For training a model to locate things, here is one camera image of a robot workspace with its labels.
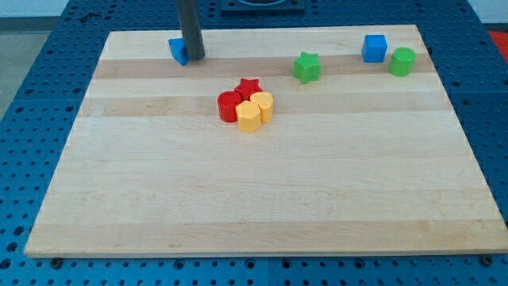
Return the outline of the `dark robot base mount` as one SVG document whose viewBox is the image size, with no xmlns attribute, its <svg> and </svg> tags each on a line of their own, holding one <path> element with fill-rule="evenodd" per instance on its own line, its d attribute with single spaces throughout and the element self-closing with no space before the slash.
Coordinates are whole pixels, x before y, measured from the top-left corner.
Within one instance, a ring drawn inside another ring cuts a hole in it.
<svg viewBox="0 0 508 286">
<path fill-rule="evenodd" d="M 243 12 L 304 12 L 304 0 L 221 0 L 223 14 Z"/>
</svg>

